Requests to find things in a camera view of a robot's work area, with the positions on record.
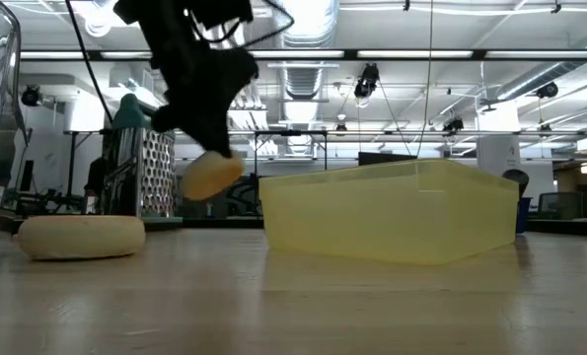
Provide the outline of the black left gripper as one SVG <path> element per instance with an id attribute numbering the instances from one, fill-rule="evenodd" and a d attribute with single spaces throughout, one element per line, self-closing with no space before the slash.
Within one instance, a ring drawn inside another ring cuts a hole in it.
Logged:
<path id="1" fill-rule="evenodd" d="M 227 111 L 258 75 L 254 57 L 243 48 L 213 49 L 177 20 L 149 19 L 142 33 L 150 64 L 166 82 L 167 104 L 151 116 L 157 132 L 191 132 L 205 150 L 231 157 Z M 192 118 L 196 118 L 193 127 Z"/>

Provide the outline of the cream round bun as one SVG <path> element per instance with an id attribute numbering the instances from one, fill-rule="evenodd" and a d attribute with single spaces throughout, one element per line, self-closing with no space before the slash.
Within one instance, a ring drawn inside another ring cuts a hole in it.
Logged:
<path id="1" fill-rule="evenodd" d="M 18 230 L 20 249 L 34 260 L 125 256 L 139 252 L 145 239 L 143 222 L 133 216 L 36 216 Z"/>
<path id="2" fill-rule="evenodd" d="M 243 170 L 244 162 L 235 152 L 227 158 L 207 151 L 183 171 L 183 197 L 200 201 L 214 196 L 236 181 Z"/>

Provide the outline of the steel box grater teal handle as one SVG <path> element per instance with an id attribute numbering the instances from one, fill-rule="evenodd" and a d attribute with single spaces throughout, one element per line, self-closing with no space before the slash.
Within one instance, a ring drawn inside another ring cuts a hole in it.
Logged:
<path id="1" fill-rule="evenodd" d="M 155 131 L 151 116 L 135 95 L 121 98 L 105 134 L 109 151 L 100 211 L 137 217 L 147 231 L 171 230 L 183 223 L 175 215 L 176 137 Z"/>

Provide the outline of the yellow translucent plastic bin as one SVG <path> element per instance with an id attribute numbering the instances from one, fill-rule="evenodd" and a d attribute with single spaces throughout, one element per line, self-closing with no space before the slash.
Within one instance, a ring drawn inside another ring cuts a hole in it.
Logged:
<path id="1" fill-rule="evenodd" d="M 517 182 L 454 161 L 412 160 L 264 177 L 272 249 L 437 265 L 510 245 Z"/>

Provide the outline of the dark background cabinet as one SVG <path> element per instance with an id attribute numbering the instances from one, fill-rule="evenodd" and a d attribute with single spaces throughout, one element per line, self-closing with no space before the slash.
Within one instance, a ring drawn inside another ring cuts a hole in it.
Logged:
<path id="1" fill-rule="evenodd" d="M 183 218 L 183 225 L 186 228 L 205 229 L 262 229 L 263 215 L 259 199 L 260 218 L 228 216 L 225 193 L 229 187 L 202 201 L 184 198 L 177 209 L 177 215 Z"/>

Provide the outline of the black upright pole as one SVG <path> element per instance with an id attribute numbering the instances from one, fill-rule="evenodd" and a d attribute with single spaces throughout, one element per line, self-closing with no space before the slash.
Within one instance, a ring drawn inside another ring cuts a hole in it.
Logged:
<path id="1" fill-rule="evenodd" d="M 68 165 L 68 176 L 67 176 L 67 190 L 66 190 L 66 197 L 67 202 L 72 201 L 72 184 L 73 184 L 73 177 L 74 177 L 74 168 L 75 168 L 75 153 L 76 153 L 76 145 L 77 145 L 77 136 L 78 132 L 71 131 L 69 132 L 71 136 L 70 140 L 70 151 L 69 151 L 69 165 Z"/>

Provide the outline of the small black monitor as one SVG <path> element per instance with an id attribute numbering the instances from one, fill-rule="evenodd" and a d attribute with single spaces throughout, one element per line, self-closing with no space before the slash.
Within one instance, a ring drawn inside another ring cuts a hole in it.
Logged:
<path id="1" fill-rule="evenodd" d="M 23 167 L 19 191 L 27 192 L 31 190 L 34 180 L 34 160 L 26 160 Z"/>

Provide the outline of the wide black monitor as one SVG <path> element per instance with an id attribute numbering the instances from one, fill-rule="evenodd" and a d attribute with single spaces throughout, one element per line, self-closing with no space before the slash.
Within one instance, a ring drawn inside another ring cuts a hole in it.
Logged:
<path id="1" fill-rule="evenodd" d="M 357 161 L 358 161 L 359 166 L 367 166 L 367 165 L 385 164 L 385 163 L 393 163 L 393 162 L 403 162 L 403 161 L 410 161 L 410 160 L 416 160 L 416 159 L 417 159 L 417 157 L 412 156 L 412 155 L 359 152 Z"/>

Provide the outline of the white square column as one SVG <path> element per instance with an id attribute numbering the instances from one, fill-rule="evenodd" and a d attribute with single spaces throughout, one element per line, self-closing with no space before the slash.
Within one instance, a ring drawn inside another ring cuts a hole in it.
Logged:
<path id="1" fill-rule="evenodd" d="M 492 175 L 503 174 L 521 166 L 517 135 L 483 136 L 477 140 L 477 167 Z"/>

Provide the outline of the black round chair back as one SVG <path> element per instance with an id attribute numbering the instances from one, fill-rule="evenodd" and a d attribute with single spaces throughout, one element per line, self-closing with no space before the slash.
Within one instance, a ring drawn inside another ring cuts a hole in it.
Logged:
<path id="1" fill-rule="evenodd" d="M 505 171 L 502 177 L 515 181 L 518 184 L 519 198 L 522 198 L 530 181 L 528 174 L 519 169 L 510 169 Z"/>

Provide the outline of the blue plastic bin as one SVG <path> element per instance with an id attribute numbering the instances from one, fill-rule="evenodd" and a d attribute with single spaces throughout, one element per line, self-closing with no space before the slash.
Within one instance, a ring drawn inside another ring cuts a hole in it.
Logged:
<path id="1" fill-rule="evenodd" d="M 515 229 L 517 235 L 523 234 L 526 231 L 531 201 L 531 197 L 522 197 L 518 202 Z"/>

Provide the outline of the dark background table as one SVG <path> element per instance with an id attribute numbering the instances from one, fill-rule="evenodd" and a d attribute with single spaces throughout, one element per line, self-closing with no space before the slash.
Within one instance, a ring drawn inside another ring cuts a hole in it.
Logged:
<path id="1" fill-rule="evenodd" d="M 526 223 L 529 232 L 587 237 L 587 221 L 531 219 Z"/>

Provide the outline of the wide silver ventilation duct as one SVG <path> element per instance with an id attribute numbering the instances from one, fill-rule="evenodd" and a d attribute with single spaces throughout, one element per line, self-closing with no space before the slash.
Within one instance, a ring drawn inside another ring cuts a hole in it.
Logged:
<path id="1" fill-rule="evenodd" d="M 294 19 L 293 26 L 278 36 L 280 48 L 325 49 L 332 45 L 339 0 L 276 0 L 276 4 Z M 320 64 L 311 62 L 311 67 L 281 70 L 283 112 L 290 124 L 309 124 L 317 117 L 316 99 L 325 77 L 325 69 Z"/>

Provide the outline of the black frame bar with lights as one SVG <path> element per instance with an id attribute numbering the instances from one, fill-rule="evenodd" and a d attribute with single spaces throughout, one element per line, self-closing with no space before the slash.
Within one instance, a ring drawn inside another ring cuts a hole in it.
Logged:
<path id="1" fill-rule="evenodd" d="M 251 55 L 261 61 L 537 61 L 587 62 L 587 49 L 260 49 Z M 152 58 L 149 51 L 24 50 L 22 61 L 124 61 L 143 62 Z"/>

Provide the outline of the narrow silver ventilation duct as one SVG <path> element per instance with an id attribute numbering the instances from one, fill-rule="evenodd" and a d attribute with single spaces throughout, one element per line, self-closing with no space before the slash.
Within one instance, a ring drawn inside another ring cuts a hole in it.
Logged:
<path id="1" fill-rule="evenodd" d="M 573 45 L 574 49 L 587 49 L 587 36 Z M 555 79 L 566 75 L 587 64 L 587 60 L 548 62 L 533 68 L 520 75 L 509 83 L 500 87 L 496 92 L 498 101 L 511 101 L 520 96 L 533 92 Z"/>

